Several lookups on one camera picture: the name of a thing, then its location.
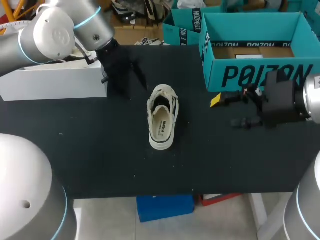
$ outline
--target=shoe sole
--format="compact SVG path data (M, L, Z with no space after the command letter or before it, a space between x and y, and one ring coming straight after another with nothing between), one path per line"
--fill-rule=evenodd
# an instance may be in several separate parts
M172 92L174 95L177 95L175 90L173 90L172 87L170 87L169 85L166 85L166 84L161 84L159 86L157 86L154 90L153 90L153 93L156 92L156 91L159 91L165 87L169 87L171 88ZM170 138L168 141L164 142L164 143L158 143L158 142L155 142L152 137L151 137L151 134L149 133L149 142L150 142L150 145L151 147L153 147L155 150L167 150L168 148L170 148L172 146L172 144L174 143L174 139L175 139L175 128L176 128L176 122L177 122L177 118L178 118L178 114L179 114L179 100L176 99L176 102L175 102L175 116L174 116L174 119L173 119L173 127L172 127L172 132L171 132L171 135L170 135Z

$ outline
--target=floor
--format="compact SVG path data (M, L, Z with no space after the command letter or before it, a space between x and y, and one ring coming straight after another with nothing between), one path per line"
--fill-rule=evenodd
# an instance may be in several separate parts
M263 198L268 214L281 195ZM82 199L78 240L256 240L257 230L247 195L211 206L197 205L193 214L140 223L135 197ZM281 231L275 237L285 240Z

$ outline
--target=black cable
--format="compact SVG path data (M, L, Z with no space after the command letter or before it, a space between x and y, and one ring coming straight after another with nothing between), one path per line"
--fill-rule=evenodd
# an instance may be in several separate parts
M83 57L84 57L84 59L85 59L85 61L86 61L86 63L87 63L88 65L91 65L91 64L95 63L95 60L91 60L91 59L88 57L88 55L86 54L86 52L81 48L81 46L80 46L77 42L75 43L75 46L76 46L76 48L79 49L79 51L82 53L82 55L83 55Z

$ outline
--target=yellow tag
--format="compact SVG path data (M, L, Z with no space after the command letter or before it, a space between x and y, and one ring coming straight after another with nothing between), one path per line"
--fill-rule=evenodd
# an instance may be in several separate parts
M210 108L212 108L213 106L215 106L217 103L220 102L220 98L221 98L221 93L218 94L218 96L216 96L214 99L211 100L211 106Z

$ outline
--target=white box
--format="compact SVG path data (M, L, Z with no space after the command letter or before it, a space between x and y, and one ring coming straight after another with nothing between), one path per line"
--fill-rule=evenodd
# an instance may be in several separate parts
M107 97L99 61L85 60L26 67L0 77L0 95L5 102L25 100Z

